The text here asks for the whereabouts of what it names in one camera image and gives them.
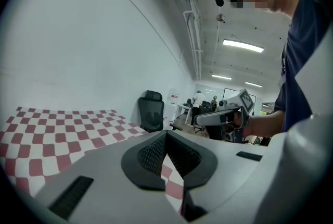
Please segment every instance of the black mesh grille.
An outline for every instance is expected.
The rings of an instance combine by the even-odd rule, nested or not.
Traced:
[[[200,154],[173,136],[166,141],[167,153],[181,177],[185,177],[201,162]]]
[[[151,173],[161,176],[162,165],[166,156],[166,135],[153,142],[151,145],[141,149],[138,153],[140,165]]]

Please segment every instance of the hand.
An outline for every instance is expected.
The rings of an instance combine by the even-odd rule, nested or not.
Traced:
[[[243,119],[242,119],[242,113],[237,111],[237,112],[234,112],[234,124],[236,127],[239,127],[243,122]],[[247,137],[247,136],[250,136],[252,135],[252,125],[251,125],[252,121],[251,121],[251,117],[249,119],[249,123],[247,125],[246,128],[243,128],[243,137]]]

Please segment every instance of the white ceiling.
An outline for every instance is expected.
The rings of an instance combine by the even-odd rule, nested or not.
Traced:
[[[250,81],[264,88],[276,86],[280,77],[280,55],[285,45],[290,19],[279,13],[259,9],[231,8],[224,0],[219,43],[216,46],[219,7],[215,0],[198,0],[202,15],[204,58],[202,77],[211,74],[232,77],[237,83]],[[243,41],[264,48],[262,53],[224,46],[223,40]]]

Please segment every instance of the black office chair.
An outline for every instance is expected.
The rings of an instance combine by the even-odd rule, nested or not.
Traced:
[[[210,103],[203,101],[202,105],[199,106],[198,115],[202,115],[202,114],[206,114],[206,113],[210,113],[210,112],[213,112]],[[198,129],[195,133],[197,133],[199,131],[203,131],[202,127],[194,127],[194,129]]]
[[[163,130],[163,110],[164,102],[162,95],[158,92],[147,91],[145,97],[138,100],[141,128],[147,132]],[[183,130],[183,128],[170,124],[172,130]]]

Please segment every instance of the black slot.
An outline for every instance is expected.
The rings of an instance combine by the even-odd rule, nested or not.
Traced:
[[[240,157],[243,157],[243,158],[246,158],[246,159],[258,161],[258,162],[262,158],[262,155],[256,155],[256,154],[251,154],[251,153],[246,153],[246,152],[239,152],[236,155],[240,156]]]
[[[50,205],[49,209],[59,217],[68,219],[93,181],[93,179],[88,177],[77,177],[56,201]]]

